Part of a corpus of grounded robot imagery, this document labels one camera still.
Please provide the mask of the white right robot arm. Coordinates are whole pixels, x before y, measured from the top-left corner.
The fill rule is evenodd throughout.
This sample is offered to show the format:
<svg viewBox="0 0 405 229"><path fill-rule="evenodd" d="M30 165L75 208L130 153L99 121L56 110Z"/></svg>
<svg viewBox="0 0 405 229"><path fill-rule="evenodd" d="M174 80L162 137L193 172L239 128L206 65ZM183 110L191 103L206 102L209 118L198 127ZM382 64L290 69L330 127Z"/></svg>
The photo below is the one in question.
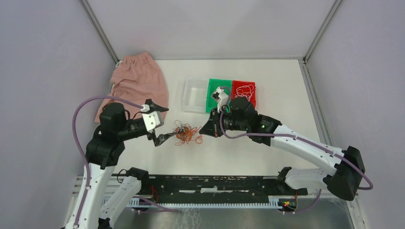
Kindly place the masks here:
<svg viewBox="0 0 405 229"><path fill-rule="evenodd" d="M247 136L255 143L285 150L317 166L316 169L283 168L276 181L276 189L282 195L294 189L315 188L352 201L357 191L363 189L361 181L370 182L357 148L341 149L312 141L279 120L259 114L244 97L232 100L229 111L224 105L213 108L199 133L221 137L227 131L241 131L240 137Z"/></svg>

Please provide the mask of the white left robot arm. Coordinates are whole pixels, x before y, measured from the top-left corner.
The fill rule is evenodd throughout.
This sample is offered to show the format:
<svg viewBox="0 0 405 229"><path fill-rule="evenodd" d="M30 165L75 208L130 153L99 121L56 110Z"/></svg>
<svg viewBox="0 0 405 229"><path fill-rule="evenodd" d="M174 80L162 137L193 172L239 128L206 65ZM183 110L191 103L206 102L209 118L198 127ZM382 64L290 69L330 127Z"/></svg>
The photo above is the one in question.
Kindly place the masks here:
<svg viewBox="0 0 405 229"><path fill-rule="evenodd" d="M81 108L87 103L107 99L94 96L83 101L72 118L72 132L75 143L84 161L84 176L78 200L71 216L64 226L66 229L112 229L122 211L137 194L149 191L149 173L139 168L130 168L119 188L105 202L105 191L118 160L125 150L124 142L146 136L155 146L162 145L172 134L156 136L155 129L163 126L162 113L169 109L147 99L143 105L111 96L114 102L102 108L100 124L92 139L83 149L78 140L76 119Z"/></svg>

